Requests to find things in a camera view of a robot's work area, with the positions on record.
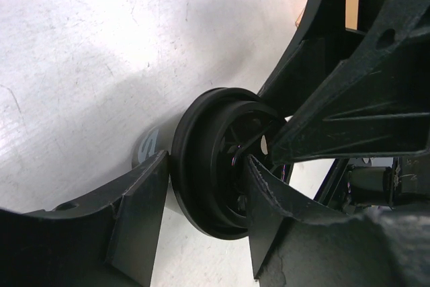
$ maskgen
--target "hole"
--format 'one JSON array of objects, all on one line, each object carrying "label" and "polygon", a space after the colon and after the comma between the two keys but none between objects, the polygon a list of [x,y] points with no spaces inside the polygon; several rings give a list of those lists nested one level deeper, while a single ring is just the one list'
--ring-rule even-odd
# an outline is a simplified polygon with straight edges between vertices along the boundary
[{"label": "hole", "polygon": [[58,205],[54,211],[65,211],[65,210],[71,210],[72,208],[77,208],[79,204],[76,202],[65,202],[63,204]]},{"label": "hole", "polygon": [[381,37],[379,37],[378,42],[376,43],[376,49],[381,50],[387,48],[394,44],[394,38],[396,36],[396,31],[390,28],[386,30]]},{"label": "hole", "polygon": [[261,137],[260,147],[261,147],[261,152],[262,152],[264,155],[267,155],[267,154],[269,153],[269,151],[267,150],[267,142],[266,142],[266,136],[265,136],[265,135],[263,135],[263,136]]}]

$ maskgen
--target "brown object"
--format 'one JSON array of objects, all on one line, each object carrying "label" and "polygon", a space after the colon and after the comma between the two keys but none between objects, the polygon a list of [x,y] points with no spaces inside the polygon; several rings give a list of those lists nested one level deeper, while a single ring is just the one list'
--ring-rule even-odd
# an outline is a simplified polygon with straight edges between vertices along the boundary
[{"label": "brown object", "polygon": [[[358,19],[358,0],[346,0],[346,12],[345,12],[345,27],[351,28],[353,30],[357,29],[357,19]],[[296,27],[300,25],[302,20],[304,9],[298,16],[296,20]]]}]

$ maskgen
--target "black metal frame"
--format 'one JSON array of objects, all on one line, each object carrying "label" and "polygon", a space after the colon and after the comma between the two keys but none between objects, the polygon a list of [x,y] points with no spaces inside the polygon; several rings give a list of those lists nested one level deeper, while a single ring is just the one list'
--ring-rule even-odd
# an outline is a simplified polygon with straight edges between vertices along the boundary
[{"label": "black metal frame", "polygon": [[[247,157],[249,242],[262,286],[430,285],[430,163],[420,157],[429,150],[429,50],[430,0],[359,0],[357,31],[345,29],[345,0],[308,0],[259,92],[294,115],[269,151],[274,163],[338,159],[311,200]],[[392,185],[381,191],[390,207],[393,194],[407,199],[403,211],[342,212],[350,158],[405,155],[414,157],[381,177]],[[0,210],[0,284],[149,286],[167,156],[51,212]]]}]

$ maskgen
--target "scratched white surface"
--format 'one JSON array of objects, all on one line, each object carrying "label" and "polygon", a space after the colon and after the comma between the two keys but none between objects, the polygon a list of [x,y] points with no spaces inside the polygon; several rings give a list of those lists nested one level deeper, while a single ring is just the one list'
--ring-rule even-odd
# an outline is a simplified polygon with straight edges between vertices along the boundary
[{"label": "scratched white surface", "polygon": [[[146,127],[203,91],[257,91],[305,2],[0,0],[0,207],[50,210],[127,172]],[[246,239],[165,211],[153,286],[254,284]]]}]

